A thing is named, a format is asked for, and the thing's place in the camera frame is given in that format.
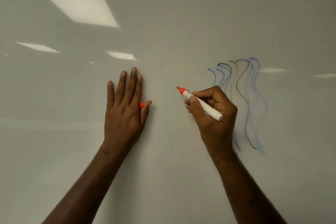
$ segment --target dark skin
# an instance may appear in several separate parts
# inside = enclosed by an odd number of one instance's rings
[[[52,210],[43,224],[90,224],[122,162],[138,141],[149,114],[151,101],[140,110],[142,76],[132,68],[128,85],[127,72],[122,71],[116,92],[107,82],[105,138],[94,159]],[[285,223],[258,185],[240,163],[232,149],[232,134],[237,107],[218,87],[193,94],[223,114],[216,121],[204,114],[197,98],[186,100],[199,127],[202,140],[222,178],[226,194],[239,224]]]

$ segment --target drawing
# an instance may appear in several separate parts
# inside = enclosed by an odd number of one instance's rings
[[[256,88],[256,80],[257,80],[258,73],[259,73],[260,63],[256,58],[252,58],[252,57],[249,59],[239,59],[237,61],[229,60],[228,63],[219,63],[217,65],[216,70],[222,74],[222,80],[218,84],[218,86],[220,86],[224,90],[224,92],[227,95],[229,95],[229,99],[232,101],[233,84],[236,82],[235,83],[236,90],[247,105],[245,122],[244,122],[245,142],[248,142],[253,149],[258,149],[261,154],[265,155],[265,152],[263,151],[263,147],[258,137],[258,129],[268,109],[266,100],[263,98],[263,96],[258,92]],[[234,76],[233,76],[233,67],[236,68],[236,73],[234,74]],[[214,86],[216,85],[216,73],[210,68],[208,68],[208,70],[214,73],[214,76],[215,76],[215,81],[213,82],[213,86]],[[228,76],[225,76],[225,70],[229,72]],[[248,72],[247,78],[244,79],[245,84],[242,84],[240,81],[246,77],[247,72]],[[258,117],[257,115],[255,115],[255,109],[258,104],[263,107],[263,112],[262,112],[261,117]],[[248,134],[248,130],[247,130],[248,126],[251,127],[252,132],[253,132],[253,133],[250,133],[250,135]],[[237,137],[235,136],[235,132],[233,135],[233,144],[240,151],[239,145],[237,143]]]

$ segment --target right hand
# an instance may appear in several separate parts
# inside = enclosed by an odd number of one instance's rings
[[[190,97],[190,100],[186,99],[184,101],[188,112],[194,116],[210,156],[212,158],[236,156],[232,148],[232,136],[238,111],[237,107],[228,99],[219,86],[194,91],[192,94],[223,115],[223,119],[217,121],[204,113],[197,98]]]

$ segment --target left hand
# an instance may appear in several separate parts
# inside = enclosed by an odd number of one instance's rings
[[[142,75],[137,76],[137,68],[133,67],[125,89],[126,79],[127,72],[122,71],[115,94],[113,83],[107,82],[105,147],[130,150],[145,127],[152,101],[148,100],[140,110]]]

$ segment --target marker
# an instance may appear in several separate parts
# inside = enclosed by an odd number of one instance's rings
[[[185,96],[187,99],[190,99],[191,96],[195,97],[193,94],[191,94],[189,91],[187,91],[185,88],[180,88],[180,87],[176,87],[181,95]],[[199,100],[199,102],[201,103],[201,106],[203,108],[203,111],[210,115],[211,117],[213,117],[215,120],[220,121],[223,118],[223,115],[218,112],[216,109],[212,108],[210,105],[208,105],[207,103],[205,103],[202,99],[199,99],[198,97],[195,97]]]

